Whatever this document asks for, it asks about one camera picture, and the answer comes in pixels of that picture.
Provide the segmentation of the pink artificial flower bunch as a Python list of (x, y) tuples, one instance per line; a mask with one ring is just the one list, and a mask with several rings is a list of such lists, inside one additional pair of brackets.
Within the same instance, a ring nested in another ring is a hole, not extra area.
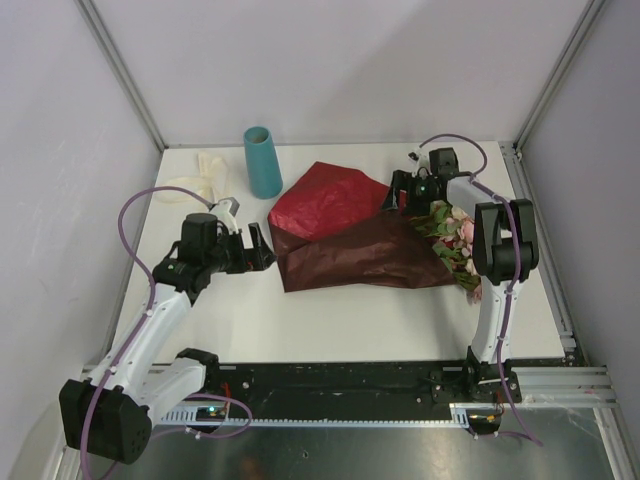
[(427, 215), (412, 217), (410, 223), (431, 244), (469, 300), (479, 303), (482, 286), (472, 259), (475, 223), (471, 217), (458, 206), (436, 201)]

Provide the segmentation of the dark red wrapping paper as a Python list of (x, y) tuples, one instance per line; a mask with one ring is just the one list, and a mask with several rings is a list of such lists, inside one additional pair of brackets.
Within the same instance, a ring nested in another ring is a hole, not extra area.
[(431, 243), (382, 204), (388, 188), (360, 170), (314, 163), (267, 221), (287, 293), (346, 285), (455, 284)]

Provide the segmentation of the cream ribbon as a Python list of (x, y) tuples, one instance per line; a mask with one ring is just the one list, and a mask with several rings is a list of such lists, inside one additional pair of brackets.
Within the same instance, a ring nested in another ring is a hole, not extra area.
[[(197, 173), (186, 176), (174, 176), (163, 181), (161, 187), (175, 187), (188, 190), (208, 204), (231, 196), (231, 168), (224, 157), (214, 156), (200, 151), (196, 154)], [(166, 205), (191, 205), (196, 211), (206, 211), (207, 207), (193, 196), (177, 191), (163, 190), (155, 192), (152, 199)]]

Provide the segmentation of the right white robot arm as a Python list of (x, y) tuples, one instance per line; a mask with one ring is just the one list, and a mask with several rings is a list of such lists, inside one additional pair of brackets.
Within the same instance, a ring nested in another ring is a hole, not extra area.
[(472, 217), (471, 260), (480, 276), (482, 298), (476, 333), (460, 369), (430, 372), (432, 398), (436, 403), (518, 401), (510, 336), (520, 291), (539, 262), (533, 204), (495, 193), (476, 173), (460, 169), (453, 149), (440, 148), (431, 151), (427, 161), (417, 161), (413, 171), (393, 172), (382, 207), (414, 216), (437, 201)]

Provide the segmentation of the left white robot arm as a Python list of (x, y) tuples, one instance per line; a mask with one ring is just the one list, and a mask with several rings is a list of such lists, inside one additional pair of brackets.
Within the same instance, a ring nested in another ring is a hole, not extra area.
[(158, 376), (149, 371), (213, 275), (260, 272), (275, 262), (260, 226), (251, 223), (248, 229), (250, 247), (234, 215), (219, 206), (186, 216), (179, 239), (152, 271), (150, 298), (136, 323), (87, 379), (69, 380), (62, 387), (59, 404), (69, 447), (131, 464), (175, 406), (192, 394), (207, 400), (219, 392), (221, 376), (211, 369), (217, 357), (208, 352), (188, 349)]

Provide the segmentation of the teal conical vase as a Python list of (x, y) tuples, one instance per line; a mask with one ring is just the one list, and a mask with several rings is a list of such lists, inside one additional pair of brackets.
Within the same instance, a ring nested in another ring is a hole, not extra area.
[(259, 199), (278, 196), (283, 180), (271, 132), (265, 127), (253, 126), (245, 131), (243, 140), (252, 194)]

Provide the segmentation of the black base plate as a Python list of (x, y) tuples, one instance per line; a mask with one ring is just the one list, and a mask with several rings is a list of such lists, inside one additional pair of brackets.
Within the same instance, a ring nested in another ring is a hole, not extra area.
[(427, 381), (464, 361), (243, 363), (208, 366), (201, 392), (237, 400), (232, 417), (444, 419)]

